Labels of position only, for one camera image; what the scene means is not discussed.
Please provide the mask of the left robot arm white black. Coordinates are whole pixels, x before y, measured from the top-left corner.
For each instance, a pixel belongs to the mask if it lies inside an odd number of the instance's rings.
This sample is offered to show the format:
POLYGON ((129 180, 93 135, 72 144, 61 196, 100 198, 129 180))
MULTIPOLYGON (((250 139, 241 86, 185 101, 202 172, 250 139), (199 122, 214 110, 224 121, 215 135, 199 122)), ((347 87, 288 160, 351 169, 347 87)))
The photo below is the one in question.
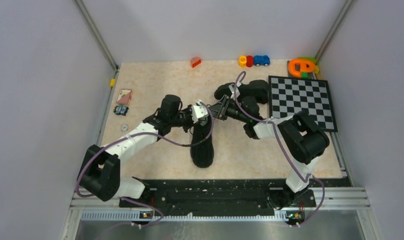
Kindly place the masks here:
POLYGON ((187 108, 181 98, 167 94, 154 114, 146 117, 134 130, 104 146, 90 146, 78 174, 75 193, 82 198, 95 196, 106 202, 116 197, 129 197, 139 207, 150 201, 148 188, 141 180, 121 178, 121 164, 145 147, 164 140, 176 146, 166 135, 172 128, 185 131, 200 123, 213 123, 213 114, 201 100, 187 108))

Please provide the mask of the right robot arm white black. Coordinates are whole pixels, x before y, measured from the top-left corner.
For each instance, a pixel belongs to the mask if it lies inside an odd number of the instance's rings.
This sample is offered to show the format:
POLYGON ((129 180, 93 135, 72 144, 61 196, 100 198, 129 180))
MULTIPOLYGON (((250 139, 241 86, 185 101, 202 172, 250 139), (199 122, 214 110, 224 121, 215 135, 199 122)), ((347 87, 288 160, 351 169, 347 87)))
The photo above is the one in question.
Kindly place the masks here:
POLYGON ((286 178, 283 200, 289 206, 303 200, 314 166, 330 145, 328 136, 307 112, 263 118, 255 97, 246 96, 239 102, 227 95, 209 106, 209 110, 218 120, 232 118, 243 122, 246 135, 252 139, 275 138, 292 169, 286 178))

